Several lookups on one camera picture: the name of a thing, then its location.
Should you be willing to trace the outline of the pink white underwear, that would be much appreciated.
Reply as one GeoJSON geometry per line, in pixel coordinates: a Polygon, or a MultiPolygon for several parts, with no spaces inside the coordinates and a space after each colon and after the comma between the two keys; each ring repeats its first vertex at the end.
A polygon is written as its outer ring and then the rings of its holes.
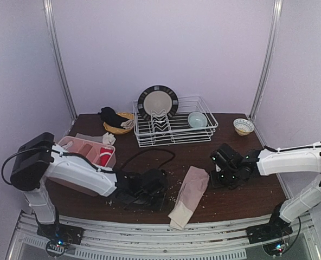
{"type": "Polygon", "coordinates": [[[208,187],[208,181],[209,175],[204,169],[190,166],[179,189],[175,206],[168,214],[171,228],[185,228],[208,187]]]}

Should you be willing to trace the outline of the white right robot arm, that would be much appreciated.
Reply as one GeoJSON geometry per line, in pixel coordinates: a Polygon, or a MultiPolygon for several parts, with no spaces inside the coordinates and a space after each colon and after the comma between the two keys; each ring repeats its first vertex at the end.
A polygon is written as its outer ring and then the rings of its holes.
{"type": "Polygon", "coordinates": [[[231,190],[252,177],[281,173],[315,173],[315,179],[296,196],[275,207],[270,226],[285,227],[301,214],[321,203],[321,141],[291,147],[253,149],[241,155],[224,143],[210,155],[215,165],[211,173],[214,184],[231,190]]]}

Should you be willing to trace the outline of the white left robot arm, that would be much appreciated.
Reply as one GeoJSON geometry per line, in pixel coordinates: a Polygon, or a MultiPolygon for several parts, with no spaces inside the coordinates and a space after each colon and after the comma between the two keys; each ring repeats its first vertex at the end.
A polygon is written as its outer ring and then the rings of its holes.
{"type": "Polygon", "coordinates": [[[70,136],[55,143],[54,135],[44,132],[21,146],[13,159],[10,183],[23,192],[42,225],[57,221],[45,187],[47,179],[92,196],[153,210],[161,207],[168,188],[165,172],[150,169],[127,173],[115,169],[113,146],[70,136]]]}

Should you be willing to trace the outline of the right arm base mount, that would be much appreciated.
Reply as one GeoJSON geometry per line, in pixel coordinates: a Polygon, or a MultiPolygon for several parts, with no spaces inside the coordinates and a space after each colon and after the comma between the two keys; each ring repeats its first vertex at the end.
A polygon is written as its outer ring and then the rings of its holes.
{"type": "Polygon", "coordinates": [[[284,236],[289,236],[293,229],[276,227],[271,224],[250,226],[246,229],[250,244],[261,243],[264,252],[269,256],[281,256],[287,248],[284,236]]]}

